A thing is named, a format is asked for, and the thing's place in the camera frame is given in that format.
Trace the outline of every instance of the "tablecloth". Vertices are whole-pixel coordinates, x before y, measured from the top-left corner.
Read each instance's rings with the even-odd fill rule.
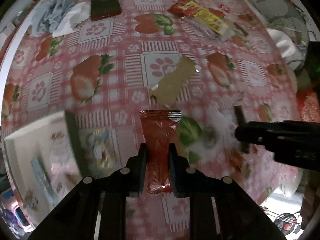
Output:
[[[195,0],[249,34],[221,43],[167,12],[177,0],[119,1],[121,15],[87,19],[75,33],[55,39],[25,35],[7,80],[4,135],[66,109],[75,114],[80,134],[108,127],[119,165],[124,166],[144,142],[139,111],[164,108],[148,97],[148,89],[185,55],[201,71],[183,86],[172,107],[203,129],[224,131],[230,148],[222,138],[211,149],[193,145],[181,154],[193,147],[188,152],[192,166],[214,178],[231,175],[257,203],[279,181],[294,179],[296,168],[273,162],[263,147],[251,146],[249,155],[234,152],[239,147],[233,135],[235,105],[242,106],[247,121],[299,120],[280,52],[246,3]],[[203,152],[194,152],[199,148]],[[241,172],[233,157],[241,160]],[[143,194],[127,203],[128,239],[178,239],[188,231],[188,199]]]

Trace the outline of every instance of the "checkered pattern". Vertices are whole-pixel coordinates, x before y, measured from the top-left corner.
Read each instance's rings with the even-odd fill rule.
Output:
[[[13,63],[8,77],[8,83],[19,85],[20,96],[13,103],[8,118],[3,120],[4,135],[46,114],[66,109],[76,115],[81,130],[108,126],[115,152],[121,165],[125,165],[129,157],[136,155],[140,143],[144,142],[139,111],[164,107],[148,97],[148,86],[159,79],[153,75],[150,65],[158,67],[157,73],[160,75],[163,65],[155,65],[156,62],[166,60],[174,65],[181,55],[194,60],[201,71],[188,80],[174,107],[200,125],[206,125],[212,117],[212,106],[228,120],[234,120],[232,109],[239,100],[247,121],[260,120],[257,110],[263,103],[270,106],[275,121],[298,120],[289,77],[281,82],[279,88],[275,88],[266,75],[266,68],[270,64],[284,63],[275,44],[258,19],[254,18],[249,26],[237,18],[239,14],[250,13],[245,2],[197,1],[211,8],[217,8],[220,3],[229,7],[228,17],[247,25],[245,28],[249,33],[248,45],[251,50],[229,40],[221,43],[198,35],[193,26],[167,12],[175,0],[162,0],[163,5],[158,7],[137,6],[134,0],[120,0],[122,14],[113,17],[112,22],[110,19],[97,22],[86,20],[79,31],[63,37],[58,53],[39,62],[36,56],[48,35],[23,38],[20,48],[27,54],[24,54],[26,60],[22,63],[22,58],[19,58],[19,64],[23,66]],[[149,13],[171,18],[175,33],[164,35],[160,30],[155,34],[143,34],[135,31],[138,22],[134,17]],[[208,69],[206,56],[214,52],[227,55],[235,65],[234,70],[229,71],[232,84],[228,88],[219,86]],[[92,100],[80,103],[71,92],[73,68],[89,56],[104,54],[110,55],[115,67],[109,74],[99,77],[101,86]],[[46,91],[33,92],[40,83],[44,84]],[[44,93],[40,102],[38,98],[33,100],[38,92],[40,95]],[[241,186],[255,201],[262,202],[267,196],[268,187],[277,187],[280,178],[292,179],[296,170],[274,163],[271,153],[263,148],[256,152],[259,155],[245,156],[251,165],[252,175]],[[215,157],[216,153],[211,154],[212,157],[197,164],[196,168],[215,178],[233,174],[234,170],[223,154],[217,153],[219,158]],[[130,208],[133,215],[127,218],[128,239],[173,239],[183,236],[188,231],[188,200],[175,201],[165,194],[144,195],[132,200]]]

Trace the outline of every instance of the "pink checkered tablecloth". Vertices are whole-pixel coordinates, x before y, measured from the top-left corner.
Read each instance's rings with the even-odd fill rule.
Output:
[[[88,19],[72,34],[55,39],[24,36],[7,80],[4,135],[66,109],[75,114],[80,132],[108,127],[123,166],[144,142],[139,111],[164,108],[148,97],[148,88],[174,70],[181,55],[202,69],[182,88],[174,108],[201,127],[227,130],[232,147],[238,146],[232,136],[236,104],[243,106],[247,121],[299,120],[280,52],[243,0],[195,0],[249,34],[223,43],[167,12],[177,0],[119,1],[121,15]],[[104,56],[79,65],[93,55]],[[106,60],[103,69],[101,59]],[[242,156],[246,167],[242,173],[224,150],[218,143],[198,152],[192,165],[214,178],[231,175],[257,203],[280,181],[296,176],[296,168],[273,162],[272,153],[263,147],[251,146],[250,154]],[[179,239],[188,232],[188,199],[144,194],[128,199],[128,209],[128,239]]]

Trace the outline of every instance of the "white tissue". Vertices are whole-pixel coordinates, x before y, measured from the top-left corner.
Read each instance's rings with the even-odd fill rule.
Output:
[[[59,37],[63,35],[67,35],[77,31],[75,26],[89,18],[90,16],[90,4],[86,2],[76,4],[62,19],[58,28],[53,31],[52,37]]]

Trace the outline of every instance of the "open box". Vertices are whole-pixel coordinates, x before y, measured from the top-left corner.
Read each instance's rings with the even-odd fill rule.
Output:
[[[4,149],[8,160],[8,167],[17,193],[24,202],[24,208],[30,222],[37,226],[52,210],[48,198],[44,194],[39,181],[35,177],[31,161],[36,157],[41,161],[42,169],[48,181],[52,178],[52,152],[51,134],[55,130],[63,131],[68,135],[70,152],[74,169],[72,181],[76,185],[83,177],[89,175],[89,170],[81,148],[78,127],[73,114],[60,111],[50,114],[37,121],[19,128],[4,139]],[[32,207],[25,204],[26,196],[32,201]]]

